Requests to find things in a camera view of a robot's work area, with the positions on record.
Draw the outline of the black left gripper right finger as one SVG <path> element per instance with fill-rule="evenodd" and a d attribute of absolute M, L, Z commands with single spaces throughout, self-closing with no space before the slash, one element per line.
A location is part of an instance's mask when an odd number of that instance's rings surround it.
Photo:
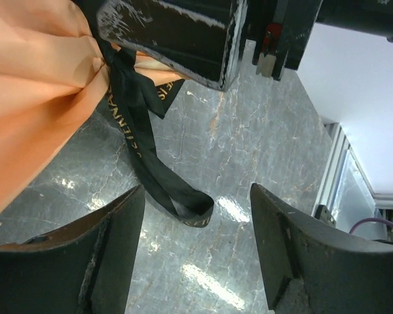
<path fill-rule="evenodd" d="M 270 309 L 301 279 L 309 313 L 393 313 L 393 243 L 338 230 L 257 183 L 250 200 Z"/>

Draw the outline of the black printed ribbon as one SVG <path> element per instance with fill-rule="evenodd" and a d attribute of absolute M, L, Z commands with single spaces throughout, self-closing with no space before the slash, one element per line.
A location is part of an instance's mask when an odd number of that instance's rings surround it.
<path fill-rule="evenodd" d="M 164 118 L 166 107 L 154 82 L 135 71 L 135 57 L 128 50 L 115 50 L 107 41 L 98 42 L 109 66 L 107 102 L 123 133 L 134 171 L 150 196 L 187 226 L 204 228 L 210 222 L 214 200 L 194 189 L 157 156 L 150 120 L 154 113 Z"/>

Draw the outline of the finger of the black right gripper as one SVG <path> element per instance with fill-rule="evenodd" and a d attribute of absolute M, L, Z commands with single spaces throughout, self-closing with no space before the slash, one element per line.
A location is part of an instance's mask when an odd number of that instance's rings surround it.
<path fill-rule="evenodd" d="M 144 52 L 214 90 L 227 90 L 244 51 L 246 1 L 105 1 L 100 36 Z"/>

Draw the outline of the orange wrapping paper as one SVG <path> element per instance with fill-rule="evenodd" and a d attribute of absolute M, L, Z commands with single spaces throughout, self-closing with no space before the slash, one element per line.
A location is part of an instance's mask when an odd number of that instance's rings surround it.
<path fill-rule="evenodd" d="M 0 213 L 50 163 L 109 88 L 72 1 L 0 1 Z"/>

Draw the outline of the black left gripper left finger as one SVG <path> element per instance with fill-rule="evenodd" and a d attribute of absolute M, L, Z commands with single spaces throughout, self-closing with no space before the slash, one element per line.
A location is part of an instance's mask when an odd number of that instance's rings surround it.
<path fill-rule="evenodd" d="M 144 209 L 136 186 L 65 226 L 0 245 L 0 313 L 124 313 Z"/>

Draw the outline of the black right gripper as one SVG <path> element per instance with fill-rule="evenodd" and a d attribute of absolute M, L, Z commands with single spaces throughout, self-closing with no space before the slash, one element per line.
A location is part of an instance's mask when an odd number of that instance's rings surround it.
<path fill-rule="evenodd" d="M 250 1 L 247 38 L 256 42 L 257 73 L 280 80 L 284 69 L 298 69 L 316 23 L 393 43 L 393 1 Z"/>

